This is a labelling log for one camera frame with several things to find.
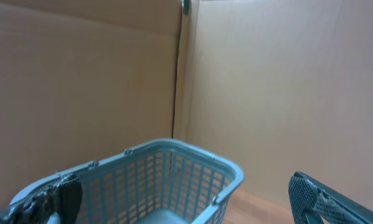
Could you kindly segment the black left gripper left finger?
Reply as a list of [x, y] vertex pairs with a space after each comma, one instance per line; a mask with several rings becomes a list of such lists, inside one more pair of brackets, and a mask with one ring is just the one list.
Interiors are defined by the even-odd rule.
[[0, 214], [0, 224], [74, 224], [82, 204], [83, 190], [76, 174], [62, 177], [30, 198]]

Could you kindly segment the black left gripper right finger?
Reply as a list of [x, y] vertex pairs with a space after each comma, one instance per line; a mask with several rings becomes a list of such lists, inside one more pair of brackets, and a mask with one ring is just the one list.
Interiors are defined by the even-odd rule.
[[373, 224], [373, 211], [343, 196], [303, 172], [288, 184], [295, 224]]

